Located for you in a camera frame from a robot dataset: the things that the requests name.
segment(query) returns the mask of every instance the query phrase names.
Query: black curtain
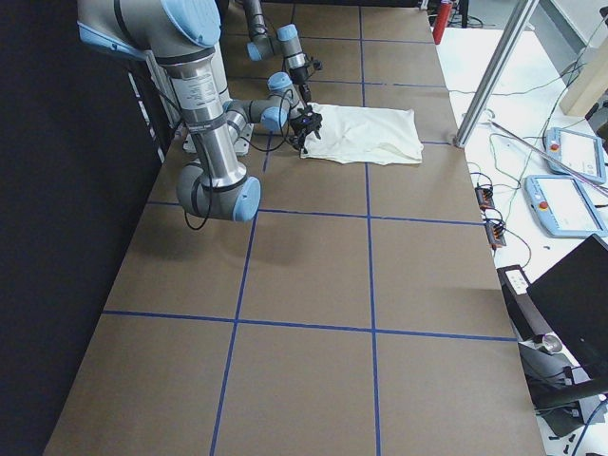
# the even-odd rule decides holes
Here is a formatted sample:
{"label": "black curtain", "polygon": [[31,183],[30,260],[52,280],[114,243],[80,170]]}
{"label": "black curtain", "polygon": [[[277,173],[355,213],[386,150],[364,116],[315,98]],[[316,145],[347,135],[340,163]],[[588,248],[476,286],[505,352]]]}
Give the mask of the black curtain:
{"label": "black curtain", "polygon": [[0,454],[41,454],[160,161],[124,69],[76,1],[0,21]]}

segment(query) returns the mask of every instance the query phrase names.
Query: white cloth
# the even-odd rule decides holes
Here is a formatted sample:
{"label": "white cloth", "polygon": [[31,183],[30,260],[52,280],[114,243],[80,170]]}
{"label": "white cloth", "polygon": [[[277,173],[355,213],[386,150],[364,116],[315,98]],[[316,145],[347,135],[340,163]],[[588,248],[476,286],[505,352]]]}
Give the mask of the white cloth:
{"label": "white cloth", "polygon": [[323,116],[318,140],[306,138],[303,158],[340,163],[378,164],[422,162],[422,143],[414,125],[414,111],[377,107],[313,104]]}

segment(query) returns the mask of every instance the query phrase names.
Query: computer monitor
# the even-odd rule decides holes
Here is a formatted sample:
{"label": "computer monitor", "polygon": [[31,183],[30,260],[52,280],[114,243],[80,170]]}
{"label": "computer monitor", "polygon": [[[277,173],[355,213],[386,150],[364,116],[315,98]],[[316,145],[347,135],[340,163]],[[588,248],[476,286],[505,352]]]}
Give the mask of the computer monitor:
{"label": "computer monitor", "polygon": [[588,375],[608,375],[608,245],[588,237],[527,292]]}

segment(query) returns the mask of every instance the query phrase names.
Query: red object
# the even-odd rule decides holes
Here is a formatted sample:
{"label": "red object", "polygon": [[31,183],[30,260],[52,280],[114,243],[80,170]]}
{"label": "red object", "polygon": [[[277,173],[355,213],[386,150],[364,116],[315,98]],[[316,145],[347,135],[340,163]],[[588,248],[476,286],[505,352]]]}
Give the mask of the red object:
{"label": "red object", "polygon": [[451,0],[441,0],[441,6],[439,7],[439,12],[437,13],[437,19],[435,19],[435,27],[433,28],[433,39],[435,40],[436,45],[441,43],[441,39],[444,36],[444,30],[446,29],[447,21],[449,21],[449,14],[451,11]]}

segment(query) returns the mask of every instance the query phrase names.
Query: white desk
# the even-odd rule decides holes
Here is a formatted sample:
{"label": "white desk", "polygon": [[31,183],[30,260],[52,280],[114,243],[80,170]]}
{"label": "white desk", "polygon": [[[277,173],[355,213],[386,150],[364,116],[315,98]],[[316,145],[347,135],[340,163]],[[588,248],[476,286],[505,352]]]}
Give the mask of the white desk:
{"label": "white desk", "polygon": [[[449,90],[468,92],[477,89],[501,35],[501,30],[460,28],[446,30],[438,51]],[[553,67],[534,32],[527,31],[518,43],[494,92],[526,91],[532,87],[542,86],[558,77],[559,73]],[[542,134],[542,126],[564,87],[563,80],[558,79],[546,87],[527,94],[492,96],[488,108],[495,113],[496,121],[499,124],[514,133],[521,137],[538,137]],[[472,98],[472,94],[450,92],[452,109],[458,124],[462,121]],[[549,126],[567,126],[579,120],[580,118],[563,115],[560,108],[557,107]],[[577,123],[572,129],[593,134],[589,124],[585,121]],[[492,133],[501,132],[487,124],[479,124],[466,145],[466,157],[469,162],[478,164],[481,171],[487,174],[494,184],[515,185],[516,182],[495,167],[489,142],[489,136]],[[493,142],[496,147],[496,160],[499,168],[518,177],[523,171],[529,151],[517,142],[501,137],[494,137]],[[475,164],[470,163],[469,168],[471,171],[478,171]],[[523,175],[532,174],[549,174],[547,165],[534,152]],[[473,182],[476,182],[477,176],[473,176],[472,179]],[[509,200],[513,193],[506,187],[498,187],[495,190],[494,201],[505,217],[509,214]],[[587,193],[595,204],[608,202],[591,189]],[[603,220],[608,223],[608,211],[600,210],[599,212]],[[507,227],[524,238],[532,249],[532,259],[525,268],[531,281],[536,280],[582,242],[582,239],[548,237],[527,206],[522,190],[518,191],[513,199]],[[513,236],[509,234],[505,236],[507,246],[498,249],[495,256],[496,267],[524,264],[528,255],[525,246]],[[552,435],[551,430],[542,418],[539,418],[538,421],[547,454],[563,454],[563,449],[567,444],[570,444],[570,453],[572,452],[574,445],[567,441],[569,436],[558,441],[550,441],[548,436]],[[590,426],[577,454],[583,455],[586,451],[608,453],[608,424]]]}

